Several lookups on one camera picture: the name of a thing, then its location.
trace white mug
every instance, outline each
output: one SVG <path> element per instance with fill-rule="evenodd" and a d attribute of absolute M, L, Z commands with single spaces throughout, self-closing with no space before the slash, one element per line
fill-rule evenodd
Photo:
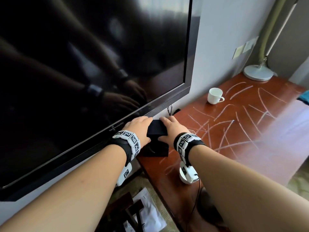
<path fill-rule="evenodd" d="M 211 88 L 208 93 L 207 101 L 210 104 L 217 104 L 224 101 L 224 98 L 222 97 L 223 91 L 219 88 Z"/>

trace white wall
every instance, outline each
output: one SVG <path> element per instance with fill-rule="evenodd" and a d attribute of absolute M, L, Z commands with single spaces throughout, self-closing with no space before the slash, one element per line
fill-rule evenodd
<path fill-rule="evenodd" d="M 234 51 L 259 35 L 274 1 L 204 0 L 191 90 L 173 104 L 173 110 L 184 107 L 239 72 L 249 51 L 232 60 Z M 163 115 L 167 115 L 166 109 L 156 117 Z M 0 224 L 63 176 L 58 176 L 17 202 L 0 203 Z"/>

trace paper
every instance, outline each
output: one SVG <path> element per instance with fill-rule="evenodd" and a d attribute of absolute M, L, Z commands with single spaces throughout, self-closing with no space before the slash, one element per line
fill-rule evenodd
<path fill-rule="evenodd" d="M 153 202 L 146 187 L 142 189 L 136 196 L 134 196 L 133 202 L 135 203 L 139 199 L 144 205 L 144 208 L 140 211 L 144 232 L 159 232 L 162 230 L 166 226 L 166 222 L 160 212 L 157 210 L 157 207 L 155 206 L 155 203 Z M 124 223 L 124 226 L 126 232 L 134 232 L 134 229 L 127 221 Z"/>

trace tv bezel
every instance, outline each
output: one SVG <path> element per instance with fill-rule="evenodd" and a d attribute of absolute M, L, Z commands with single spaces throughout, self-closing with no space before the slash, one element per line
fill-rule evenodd
<path fill-rule="evenodd" d="M 110 138 L 118 130 L 121 130 L 126 122 L 136 117 L 136 112 L 138 112 L 139 115 L 153 117 L 175 101 L 187 95 L 191 87 L 202 2 L 203 0 L 190 0 L 186 57 L 184 60 L 184 82 L 181 85 L 149 102 L 123 119 L 106 127 L 83 142 L 52 158 L 21 178 L 5 186 L 0 186 L 0 201 L 16 201 L 73 166 L 93 156 L 104 147 L 104 140 Z"/>

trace wooden table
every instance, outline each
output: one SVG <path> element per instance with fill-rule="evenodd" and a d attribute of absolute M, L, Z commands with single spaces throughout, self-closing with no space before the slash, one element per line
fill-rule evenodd
<path fill-rule="evenodd" d="M 278 77 L 257 82 L 239 74 L 220 87 L 225 101 L 207 103 L 207 94 L 175 117 L 212 149 L 286 185 L 309 155 L 309 106 L 296 98 L 304 88 Z M 198 182 L 179 178 L 179 154 L 138 160 L 173 220 L 185 231 Z M 188 231 L 218 231 L 193 212 Z"/>

